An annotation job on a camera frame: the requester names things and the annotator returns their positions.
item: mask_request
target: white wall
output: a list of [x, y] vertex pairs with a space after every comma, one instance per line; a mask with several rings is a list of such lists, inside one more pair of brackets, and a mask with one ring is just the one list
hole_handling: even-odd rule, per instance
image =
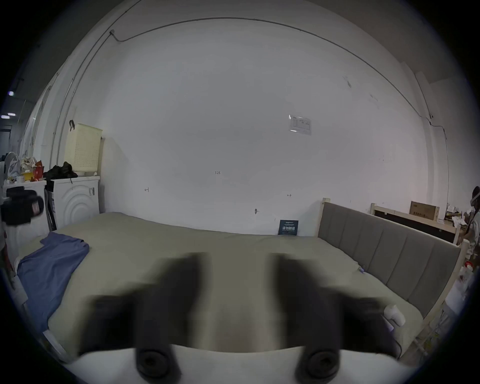
[[467, 80], [460, 76], [430, 84], [447, 136], [448, 202], [470, 208], [473, 188], [480, 185], [480, 113]]
[[[303, 1], [188, 3], [145, 0], [113, 28], [124, 39], [196, 17], [282, 22], [352, 50], [418, 108], [400, 63], [329, 11]], [[391, 84], [342, 48], [262, 22], [199, 21], [125, 43], [109, 38], [66, 113], [104, 131], [105, 209], [173, 225], [273, 234], [280, 219], [299, 219], [300, 234], [314, 235], [322, 197], [360, 211], [371, 202], [408, 211], [427, 198], [433, 172], [421, 118]], [[289, 114], [310, 118], [312, 135], [290, 132]]]

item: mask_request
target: electrical cable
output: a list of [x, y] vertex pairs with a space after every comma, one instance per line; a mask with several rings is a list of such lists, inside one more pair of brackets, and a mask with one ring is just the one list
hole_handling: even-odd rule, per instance
[[[428, 116], [430, 117], [430, 119], [433, 119], [433, 115], [432, 113], [430, 112], [430, 108], [428, 108], [428, 103], [427, 103], [427, 99], [425, 98], [425, 94], [423, 93], [423, 90], [420, 86], [420, 83], [419, 83], [419, 80], [417, 79], [417, 77], [415, 76], [415, 74], [413, 74], [413, 76], [415, 77], [415, 80], [417, 81], [417, 84], [420, 88], [420, 92], [421, 92], [421, 95], [423, 96], [423, 101], [425, 101], [425, 105], [427, 107], [427, 111], [428, 111]], [[447, 156], [447, 208], [448, 208], [448, 193], [450, 191], [450, 164], [448, 162], [448, 144], [447, 144], [447, 134], [445, 132], [445, 128], [442, 126], [442, 125], [434, 125], [432, 124], [432, 122], [426, 118], [425, 116], [421, 116], [418, 112], [417, 114], [423, 118], [423, 119], [427, 119], [428, 123], [432, 126], [432, 127], [438, 127], [438, 128], [442, 128], [442, 130], [444, 131], [444, 137], [445, 137], [445, 154]]]
[[166, 27], [170, 27], [170, 26], [174, 26], [174, 25], [179, 25], [179, 24], [185, 24], [185, 23], [191, 23], [191, 22], [196, 22], [196, 21], [205, 21], [205, 20], [249, 20], [249, 21], [258, 21], [258, 22], [263, 22], [263, 23], [269, 23], [269, 24], [275, 24], [275, 25], [280, 25], [280, 26], [284, 26], [284, 27], [287, 27], [287, 28], [291, 28], [291, 29], [295, 29], [297, 31], [300, 31], [300, 32], [303, 32], [303, 33], [307, 33], [309, 35], [312, 35], [312, 36], [315, 36], [315, 37], [318, 37], [319, 39], [321, 40], [324, 40], [328, 43], [331, 43], [333, 45], [335, 45], [336, 47], [339, 47], [341, 49], [343, 49], [344, 51], [348, 52], [349, 54], [355, 56], [357, 59], [361, 60], [362, 62], [364, 62], [365, 64], [367, 64], [370, 68], [372, 68], [375, 72], [377, 72], [380, 76], [382, 76], [385, 80], [387, 80], [389, 82], [389, 84], [405, 99], [405, 101], [408, 103], [408, 105], [410, 105], [412, 107], [412, 109], [415, 111], [415, 113], [422, 119], [426, 119], [428, 121], [428, 123], [432, 126], [432, 127], [439, 127], [439, 128], [442, 128], [443, 131], [444, 131], [444, 136], [445, 136], [445, 150], [446, 150], [446, 156], [447, 156], [447, 204], [448, 204], [448, 193], [449, 193], [449, 187], [450, 187], [450, 169], [449, 169], [449, 164], [448, 164], [448, 146], [447, 146], [447, 136], [446, 136], [446, 133], [445, 133], [445, 128], [441, 125], [433, 125], [432, 122], [430, 121], [430, 119], [432, 118], [432, 114], [430, 113], [430, 109], [428, 108], [428, 104], [427, 104], [427, 100], [425, 98], [425, 95], [423, 94], [423, 90], [422, 88], [420, 87], [420, 83], [418, 82], [418, 79], [417, 77], [414, 75], [415, 77], [415, 80], [417, 80], [417, 84], [419, 85], [419, 88], [420, 88], [420, 91], [422, 93], [422, 96], [423, 96], [423, 100], [425, 101], [425, 105], [427, 106], [427, 111], [428, 111], [428, 114], [429, 114], [429, 118], [427, 118], [426, 116], [422, 116], [418, 111], [417, 109], [412, 105], [412, 103], [410, 103], [410, 101], [407, 99], [407, 97], [385, 76], [383, 75], [383, 73], [381, 73], [378, 69], [376, 69], [373, 65], [371, 65], [369, 62], [367, 62], [365, 59], [362, 59], [359, 55], [353, 53], [352, 51], [350, 51], [349, 49], [341, 46], [340, 44], [332, 41], [332, 40], [329, 40], [325, 37], [322, 37], [320, 35], [317, 35], [313, 32], [309, 32], [309, 31], [306, 31], [304, 29], [301, 29], [301, 28], [298, 28], [298, 27], [293, 27], [291, 25], [288, 25], [288, 24], [284, 24], [284, 23], [278, 23], [278, 22], [275, 22], [275, 21], [270, 21], [270, 20], [264, 20], [264, 19], [255, 19], [255, 18], [248, 18], [248, 17], [234, 17], [234, 16], [229, 16], [229, 17], [202, 17], [202, 18], [198, 18], [198, 19], [189, 19], [189, 20], [183, 20], [183, 21], [178, 21], [178, 22], [175, 22], [175, 23], [170, 23], [170, 24], [165, 24], [165, 25], [161, 25], [160, 27], [155, 27], [155, 28], [152, 28], [152, 29], [149, 29], [147, 31], [143, 31], [143, 32], [140, 32], [136, 35], [133, 35], [133, 36], [130, 36], [129, 38], [127, 39], [124, 39], [124, 40], [120, 40], [118, 39], [116, 36], [115, 36], [115, 31], [112, 29], [110, 30], [110, 34], [113, 36], [113, 38], [119, 42], [119, 43], [123, 43], [125, 41], [128, 41], [128, 40], [131, 40], [135, 37], [138, 37], [138, 36], [141, 36], [141, 35], [145, 35], [149, 32], [153, 32], [153, 31], [156, 31], [158, 29], [162, 29], [162, 28], [166, 28]]

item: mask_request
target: plastic basket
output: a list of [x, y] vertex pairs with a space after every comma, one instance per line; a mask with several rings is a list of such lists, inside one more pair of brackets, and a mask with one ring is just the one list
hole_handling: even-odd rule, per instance
[[85, 124], [71, 124], [65, 145], [65, 161], [73, 171], [96, 172], [102, 130]]

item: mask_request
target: washing machine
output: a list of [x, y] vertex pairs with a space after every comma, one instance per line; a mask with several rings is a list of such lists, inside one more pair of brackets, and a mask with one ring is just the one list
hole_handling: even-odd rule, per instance
[[[38, 196], [42, 197], [45, 201], [45, 185], [46, 181], [33, 181], [33, 182], [24, 182], [24, 183], [15, 183], [15, 184], [4, 184], [3, 186], [3, 195], [2, 198], [5, 199], [7, 196], [7, 190], [13, 187], [24, 187], [26, 190], [33, 190], [37, 193]], [[15, 259], [18, 256], [18, 249], [31, 242], [34, 238], [38, 236], [45, 237], [50, 232], [48, 221], [47, 221], [47, 209], [46, 204], [44, 204], [43, 213], [40, 216], [33, 217], [30, 223], [21, 224], [17, 227], [7, 227], [4, 226], [5, 233], [7, 234], [7, 249], [8, 249], [8, 258], [12, 266], [14, 266]]]
[[99, 176], [52, 180], [48, 189], [48, 213], [52, 227], [61, 229], [99, 214]]

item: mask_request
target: wooden desk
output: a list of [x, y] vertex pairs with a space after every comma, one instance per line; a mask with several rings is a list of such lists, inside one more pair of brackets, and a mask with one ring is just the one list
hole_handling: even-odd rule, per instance
[[370, 214], [428, 233], [429, 235], [441, 238], [455, 245], [458, 241], [458, 235], [460, 234], [460, 226], [455, 228], [423, 217], [380, 207], [375, 205], [375, 203], [372, 203], [370, 207]]

